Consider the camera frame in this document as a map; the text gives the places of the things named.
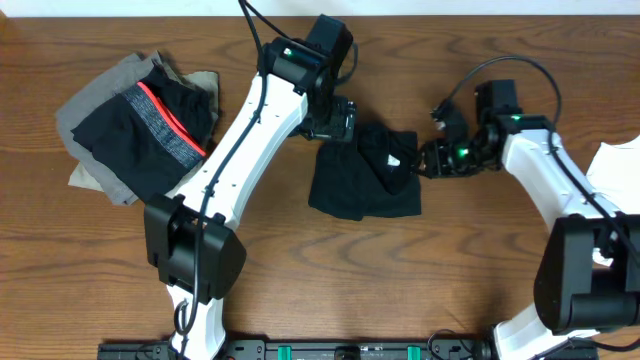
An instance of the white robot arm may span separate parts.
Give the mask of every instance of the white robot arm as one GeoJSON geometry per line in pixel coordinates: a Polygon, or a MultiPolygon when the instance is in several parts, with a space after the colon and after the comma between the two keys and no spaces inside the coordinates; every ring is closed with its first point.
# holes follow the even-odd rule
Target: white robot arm
{"type": "MultiPolygon", "coordinates": [[[[546,129],[523,130],[509,135],[502,156],[505,170],[515,176],[525,188],[549,231],[556,219],[561,217],[580,215],[587,219],[602,218],[549,154],[548,136],[549,130],[546,129]]],[[[564,150],[558,134],[553,134],[553,142],[558,149],[558,156],[573,176],[590,193],[595,194],[591,184],[564,150]]],[[[596,201],[612,217],[620,211],[600,195],[596,194],[596,201]]],[[[593,256],[598,259],[600,252],[599,249],[595,250],[597,251],[594,251],[593,256]]],[[[493,339],[499,359],[519,360],[532,359],[565,343],[569,338],[591,337],[596,334],[598,331],[595,329],[580,329],[554,336],[538,317],[535,304],[531,304],[512,320],[498,324],[493,331],[493,339]]]]}
{"type": "Polygon", "coordinates": [[[256,75],[240,113],[202,168],[178,189],[174,199],[156,196],[146,204],[148,260],[167,284],[176,309],[176,329],[187,323],[178,314],[190,314],[194,299],[200,303],[187,341],[178,332],[172,337],[171,346],[177,353],[184,351],[191,360],[210,360],[220,351],[225,341],[223,297],[246,258],[234,231],[258,179],[283,141],[291,134],[351,140],[355,104],[334,96],[333,89],[352,41],[343,23],[320,16],[306,41],[281,37],[267,44],[264,61],[260,61],[268,75],[259,121],[248,127],[264,91],[264,79],[256,75]],[[196,218],[204,204],[205,188],[216,172],[220,174],[206,204],[200,242],[199,266],[204,274],[199,278],[205,289],[194,296],[196,218]]]}
{"type": "Polygon", "coordinates": [[[538,359],[569,339],[638,323],[640,219],[622,214],[596,193],[552,123],[522,114],[513,80],[476,88],[479,130],[473,139],[467,138],[467,124],[451,97],[432,113],[445,137],[423,146],[416,172],[448,178],[504,168],[522,184],[551,233],[534,283],[534,303],[494,328],[494,358],[538,359]],[[615,226],[627,239],[619,238],[615,226]],[[593,269],[592,260],[610,268],[593,269]]]}
{"type": "MultiPolygon", "coordinates": [[[[276,150],[307,115],[307,94],[297,94],[293,88],[292,83],[275,75],[268,75],[266,106],[262,110],[260,122],[251,129],[221,173],[216,185],[216,195],[209,200],[206,216],[213,218],[216,213],[223,215],[226,219],[224,226],[232,231],[238,228],[247,200],[276,150]]],[[[240,113],[216,150],[194,177],[178,189],[178,195],[185,197],[185,206],[199,211],[204,197],[203,189],[249,123],[261,89],[262,78],[256,75],[240,113]]],[[[191,303],[193,294],[190,291],[176,285],[167,285],[167,289],[174,308],[183,301],[191,303]]],[[[225,341],[222,304],[223,299],[211,299],[208,304],[198,307],[196,320],[188,335],[185,351],[187,358],[209,360],[220,350],[225,341]]],[[[186,309],[187,313],[191,311],[190,306],[186,309]]],[[[182,336],[174,334],[171,343],[179,352],[182,336]]]]}

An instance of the green connector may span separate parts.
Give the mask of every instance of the green connector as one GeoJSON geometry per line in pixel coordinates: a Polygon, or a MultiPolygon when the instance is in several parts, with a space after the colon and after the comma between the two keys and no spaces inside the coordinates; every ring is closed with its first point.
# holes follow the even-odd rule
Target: green connector
{"type": "Polygon", "coordinates": [[[409,346],[407,348],[407,358],[408,360],[420,360],[420,347],[409,346]]]}
{"type": "Polygon", "coordinates": [[[280,346],[278,348],[278,360],[291,360],[291,346],[280,346]]]}

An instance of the white wall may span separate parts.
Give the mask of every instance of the white wall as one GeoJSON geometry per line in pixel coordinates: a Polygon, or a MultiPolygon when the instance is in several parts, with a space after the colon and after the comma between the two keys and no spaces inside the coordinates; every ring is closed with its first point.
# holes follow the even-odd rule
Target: white wall
{"type": "MultiPolygon", "coordinates": [[[[264,15],[640,14],[640,0],[253,0],[264,15]]],[[[0,0],[9,17],[228,16],[236,0],[0,0]]]]}

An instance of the black fabric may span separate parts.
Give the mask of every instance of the black fabric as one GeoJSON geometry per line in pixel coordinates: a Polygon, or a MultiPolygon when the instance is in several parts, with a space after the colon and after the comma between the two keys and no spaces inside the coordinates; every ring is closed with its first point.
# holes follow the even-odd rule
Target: black fabric
{"type": "MultiPolygon", "coordinates": [[[[159,69],[141,81],[162,100],[196,142],[210,137],[213,120],[206,92],[203,96],[202,91],[190,90],[166,78],[159,69]]],[[[145,122],[127,100],[130,90],[141,91],[138,85],[134,87],[99,106],[72,132],[74,141],[89,150],[94,159],[106,165],[146,202],[155,193],[164,194],[173,189],[202,160],[202,155],[173,132],[170,134],[173,141],[162,143],[157,137],[157,127],[168,125],[157,122],[154,129],[150,129],[149,122],[145,122]]]]}
{"type": "Polygon", "coordinates": [[[356,126],[353,141],[318,150],[309,206],[341,219],[420,215],[420,181],[410,172],[418,149],[415,132],[381,124],[356,126]],[[388,164],[389,155],[400,161],[388,164]]]}
{"type": "Polygon", "coordinates": [[[209,94],[206,91],[192,90],[169,79],[159,66],[154,67],[149,75],[140,81],[160,98],[198,144],[204,147],[209,142],[213,119],[209,108],[209,94]]]}

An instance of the wooden table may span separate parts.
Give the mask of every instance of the wooden table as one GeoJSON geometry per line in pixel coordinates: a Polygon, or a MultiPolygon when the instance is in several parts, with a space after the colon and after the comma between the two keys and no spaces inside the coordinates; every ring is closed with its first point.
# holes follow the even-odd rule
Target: wooden table
{"type": "MultiPolygon", "coordinates": [[[[300,37],[313,23],[273,20],[300,37]]],[[[437,135],[429,110],[455,83],[509,53],[533,56],[555,75],[565,97],[559,132],[583,170],[601,141],[640,133],[637,17],[345,20],[360,64],[340,93],[357,102],[360,117],[415,130],[421,141],[437,135]]],[[[259,30],[264,41],[274,38],[259,30]]],[[[103,194],[67,186],[76,161],[53,115],[121,58],[160,49],[182,73],[220,73],[220,139],[255,71],[244,20],[10,19],[1,42],[0,357],[91,359],[106,340],[169,335],[172,307],[146,261],[143,204],[112,206],[103,194]]],[[[517,80],[527,112],[553,111],[551,89],[526,65],[486,69],[476,83],[497,78],[517,80]]],[[[472,91],[458,98],[471,122],[472,91]]],[[[426,338],[443,327],[482,331],[532,301],[548,235],[514,178],[423,179],[422,216],[343,221],[307,205],[318,146],[287,140],[249,201],[238,230],[248,259],[225,301],[228,330],[275,339],[426,338]]],[[[638,334],[601,339],[623,344],[638,334]]]]}

